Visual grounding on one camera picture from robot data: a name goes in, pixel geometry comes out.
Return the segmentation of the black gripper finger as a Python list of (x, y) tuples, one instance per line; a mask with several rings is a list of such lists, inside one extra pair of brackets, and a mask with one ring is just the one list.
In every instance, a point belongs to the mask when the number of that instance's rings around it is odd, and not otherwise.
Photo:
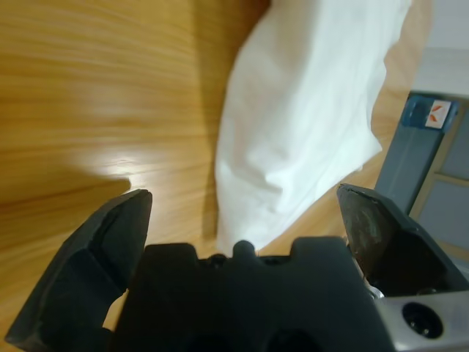
[(103, 323), (129, 288), (147, 239), (152, 194), (138, 189), (96, 210), (61, 245), (7, 332), (23, 351), (105, 351)]
[(459, 269), (389, 198), (342, 183), (336, 191), (348, 246), (368, 283), (387, 297), (459, 289)]

